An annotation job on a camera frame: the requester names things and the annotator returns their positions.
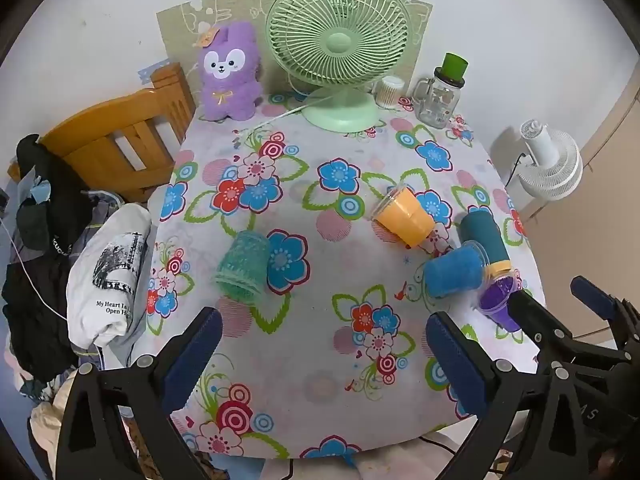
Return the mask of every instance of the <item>teal textured cup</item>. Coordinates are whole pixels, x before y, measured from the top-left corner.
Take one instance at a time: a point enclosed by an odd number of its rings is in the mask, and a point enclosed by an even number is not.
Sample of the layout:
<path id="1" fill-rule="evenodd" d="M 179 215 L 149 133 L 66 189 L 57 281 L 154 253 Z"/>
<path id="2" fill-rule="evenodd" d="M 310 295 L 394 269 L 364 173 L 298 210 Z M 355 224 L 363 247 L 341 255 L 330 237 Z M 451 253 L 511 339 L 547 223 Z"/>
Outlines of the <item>teal textured cup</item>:
<path id="1" fill-rule="evenodd" d="M 267 283 L 269 241 L 255 231 L 241 231 L 218 265 L 215 282 L 234 301 L 254 304 Z"/>

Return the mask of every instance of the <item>white cable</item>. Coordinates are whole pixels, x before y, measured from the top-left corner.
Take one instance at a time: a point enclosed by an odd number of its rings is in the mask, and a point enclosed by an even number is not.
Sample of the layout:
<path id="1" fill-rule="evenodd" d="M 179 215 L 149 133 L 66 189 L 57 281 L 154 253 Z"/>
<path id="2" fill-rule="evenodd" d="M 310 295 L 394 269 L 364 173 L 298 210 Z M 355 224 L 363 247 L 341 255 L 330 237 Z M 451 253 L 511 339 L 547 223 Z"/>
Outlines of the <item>white cable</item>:
<path id="1" fill-rule="evenodd" d="M 36 291 L 36 294 L 38 295 L 38 297 L 40 298 L 40 301 L 44 304 L 44 306 L 46 306 L 50 311 L 52 311 L 56 316 L 58 316 L 61 319 L 64 319 L 66 321 L 66 317 L 62 316 L 62 314 L 57 313 L 55 310 L 53 310 L 46 301 L 44 301 L 42 299 L 42 296 L 40 295 L 40 293 L 38 292 L 38 289 L 36 288 L 35 285 L 33 285 L 33 282 L 31 281 L 31 276 L 29 275 L 29 273 L 27 272 L 27 268 L 24 266 L 24 261 L 22 260 L 22 258 L 20 257 L 20 253 L 18 252 L 18 248 L 15 246 L 15 242 L 14 242 L 14 238 L 11 236 L 11 233 L 9 232 L 9 229 L 6 228 L 6 226 L 4 225 L 4 222 L 2 221 L 2 219 L 0 219 L 0 224 L 2 224 L 2 228 L 4 229 L 4 232 L 6 232 L 6 235 L 9 237 L 9 241 L 11 242 L 11 245 L 14 246 L 14 250 L 15 250 L 15 255 L 18 256 L 18 259 L 20 260 L 20 263 L 22 264 L 22 270 L 24 270 L 25 275 L 27 276 L 27 279 L 29 280 L 29 283 L 31 283 L 31 286 L 33 287 L 33 290 Z"/>
<path id="2" fill-rule="evenodd" d="M 311 92 L 301 92 L 300 90 L 298 90 L 295 85 L 293 84 L 293 81 L 291 80 L 291 74 L 289 72 L 287 72 L 287 81 L 289 82 L 289 86 L 291 86 L 291 88 L 293 88 L 293 91 L 303 95 L 304 97 L 309 97 L 311 95 Z"/>
<path id="3" fill-rule="evenodd" d="M 124 206 L 124 201 L 122 200 L 121 197 L 119 197 L 116 194 L 113 194 L 110 191 L 104 191 L 104 190 L 89 190 L 89 191 L 83 191 L 83 193 L 86 193 L 88 196 L 98 196 L 98 195 L 106 195 L 106 196 L 110 196 L 111 198 L 113 198 L 116 201 L 116 204 L 118 205 L 118 209 L 121 208 L 122 206 Z"/>
<path id="4" fill-rule="evenodd" d="M 276 119 L 281 119 L 282 117 L 286 117 L 288 115 L 294 114 L 299 110 L 302 110 L 303 108 L 306 108 L 308 106 L 311 105 L 317 105 L 318 103 L 321 103 L 322 101 L 326 101 L 327 99 L 332 99 L 334 97 L 334 95 L 329 95 L 327 97 L 323 97 L 322 99 L 318 99 L 317 101 L 313 101 L 312 103 L 307 103 L 304 104 L 302 106 L 299 106 L 298 108 L 293 108 L 293 110 L 289 110 L 288 112 L 285 112 L 277 117 L 272 117 L 271 119 L 269 119 L 268 121 L 264 121 L 263 123 L 258 124 L 257 126 L 254 126 L 251 131 L 255 131 L 258 128 L 263 127 L 265 124 L 269 124 L 269 123 L 273 123 L 273 121 L 275 121 Z"/>

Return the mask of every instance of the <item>wooden chair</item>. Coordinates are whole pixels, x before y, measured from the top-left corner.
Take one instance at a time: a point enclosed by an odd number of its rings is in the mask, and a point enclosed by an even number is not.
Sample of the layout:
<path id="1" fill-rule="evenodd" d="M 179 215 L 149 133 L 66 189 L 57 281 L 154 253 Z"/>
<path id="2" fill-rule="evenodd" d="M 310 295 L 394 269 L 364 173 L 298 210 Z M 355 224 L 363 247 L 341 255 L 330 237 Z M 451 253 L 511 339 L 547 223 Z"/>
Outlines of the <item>wooden chair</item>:
<path id="1" fill-rule="evenodd" d="M 178 63 L 156 70 L 145 88 L 126 97 L 97 104 L 63 121 L 40 139 L 66 160 L 91 189 L 119 193 L 130 202 L 145 202 L 156 186 L 171 179 L 174 162 L 152 122 L 162 116 L 182 143 L 195 104 Z M 121 131 L 145 165 L 135 170 L 120 151 L 113 133 Z M 20 180 L 17 163 L 9 176 Z"/>

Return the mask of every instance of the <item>table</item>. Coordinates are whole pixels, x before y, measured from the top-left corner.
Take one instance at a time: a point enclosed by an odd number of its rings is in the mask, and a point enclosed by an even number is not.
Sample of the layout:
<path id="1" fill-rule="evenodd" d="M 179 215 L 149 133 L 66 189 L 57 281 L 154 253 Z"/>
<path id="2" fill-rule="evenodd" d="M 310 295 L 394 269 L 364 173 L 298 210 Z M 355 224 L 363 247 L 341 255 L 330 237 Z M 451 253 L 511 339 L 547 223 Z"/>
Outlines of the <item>table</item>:
<path id="1" fill-rule="evenodd" d="M 375 127 L 336 134 L 268 96 L 249 121 L 196 111 L 161 212 L 146 332 L 133 357 L 159 350 L 204 306 L 223 338 L 172 419 L 192 449 L 263 458 L 345 454 L 415 438 L 468 416 L 424 327 L 444 310 L 494 359 L 534 371 L 534 344 L 472 309 L 476 295 L 430 298 L 424 263 L 459 246 L 455 225 L 490 211 L 518 284 L 544 304 L 518 213 L 462 116 L 447 130 L 420 123 L 406 98 Z M 436 220 L 409 250 L 364 216 L 367 201 L 404 181 Z M 268 291 L 255 306 L 221 297 L 215 269 L 236 233 L 268 237 Z"/>

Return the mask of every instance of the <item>wallpaper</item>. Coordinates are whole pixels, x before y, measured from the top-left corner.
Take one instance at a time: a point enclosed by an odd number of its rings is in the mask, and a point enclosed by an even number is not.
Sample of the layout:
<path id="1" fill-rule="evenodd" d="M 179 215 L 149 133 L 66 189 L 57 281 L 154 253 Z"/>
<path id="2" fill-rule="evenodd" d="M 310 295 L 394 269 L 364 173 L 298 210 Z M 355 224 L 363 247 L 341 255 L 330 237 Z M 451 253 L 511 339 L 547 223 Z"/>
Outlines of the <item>wallpaper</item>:
<path id="1" fill-rule="evenodd" d="M 228 21 L 250 21 L 254 24 L 258 46 L 262 54 L 260 81 L 265 92 L 289 89 L 287 75 L 270 53 L 265 40 L 265 24 L 269 9 L 275 0 L 194 0 L 158 12 L 158 25 L 167 56 L 180 62 L 196 103 L 199 103 L 200 78 L 197 70 L 198 36 L 212 25 L 225 25 Z M 411 17 L 413 35 L 404 56 L 393 74 L 407 83 L 411 80 L 415 62 L 420 53 L 422 38 L 433 6 L 419 0 L 402 0 Z M 308 89 L 293 81 L 297 88 Z"/>

